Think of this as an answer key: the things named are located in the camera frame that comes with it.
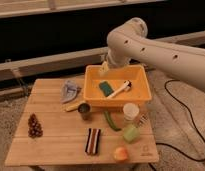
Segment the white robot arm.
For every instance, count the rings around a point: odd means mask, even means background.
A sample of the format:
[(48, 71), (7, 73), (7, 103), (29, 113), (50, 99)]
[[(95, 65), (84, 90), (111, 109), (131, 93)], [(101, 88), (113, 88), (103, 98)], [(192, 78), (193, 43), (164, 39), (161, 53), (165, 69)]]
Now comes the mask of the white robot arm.
[(146, 23), (138, 17), (110, 31), (107, 67), (122, 68), (137, 60), (205, 92), (205, 49), (151, 40), (147, 33)]

